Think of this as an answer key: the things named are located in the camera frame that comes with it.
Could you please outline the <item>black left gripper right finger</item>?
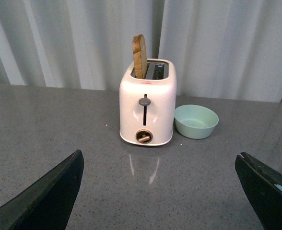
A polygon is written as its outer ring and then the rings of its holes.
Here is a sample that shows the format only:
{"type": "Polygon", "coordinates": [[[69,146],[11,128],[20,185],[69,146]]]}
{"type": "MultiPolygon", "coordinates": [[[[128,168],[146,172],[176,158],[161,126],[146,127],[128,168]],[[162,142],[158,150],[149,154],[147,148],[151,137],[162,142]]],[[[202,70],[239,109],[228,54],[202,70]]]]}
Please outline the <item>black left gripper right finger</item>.
{"type": "Polygon", "coordinates": [[[265,230],[282,230],[282,174],[246,152],[237,155],[235,170],[265,230]]]}

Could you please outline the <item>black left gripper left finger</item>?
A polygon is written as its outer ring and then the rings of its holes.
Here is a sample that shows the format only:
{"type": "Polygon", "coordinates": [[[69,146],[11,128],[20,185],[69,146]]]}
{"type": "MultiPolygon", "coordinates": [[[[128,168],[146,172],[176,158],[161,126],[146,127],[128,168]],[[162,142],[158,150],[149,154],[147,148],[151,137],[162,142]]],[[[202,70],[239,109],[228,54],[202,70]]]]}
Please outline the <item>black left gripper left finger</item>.
{"type": "Polygon", "coordinates": [[[0,230],[64,230],[84,169],[78,149],[18,196],[0,207],[0,230]]]}

